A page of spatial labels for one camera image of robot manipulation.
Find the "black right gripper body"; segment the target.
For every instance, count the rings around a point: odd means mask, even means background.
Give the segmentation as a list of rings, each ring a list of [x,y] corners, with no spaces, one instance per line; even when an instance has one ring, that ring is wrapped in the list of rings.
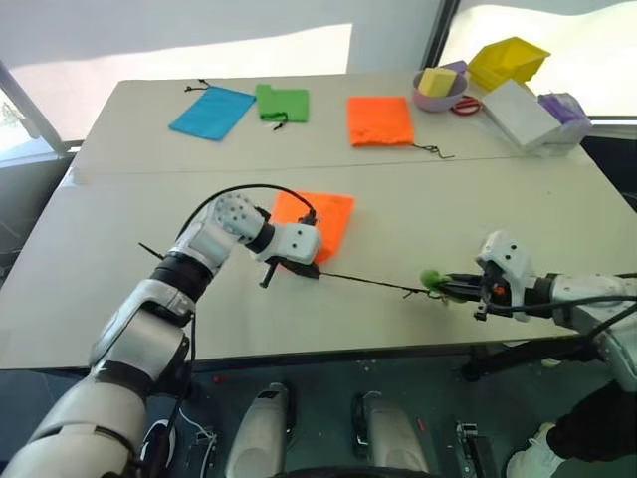
[[[487,315],[511,318],[511,288],[504,279],[502,268],[494,262],[486,262],[482,267],[483,275],[479,280],[480,299],[474,318],[482,322],[487,320]]]

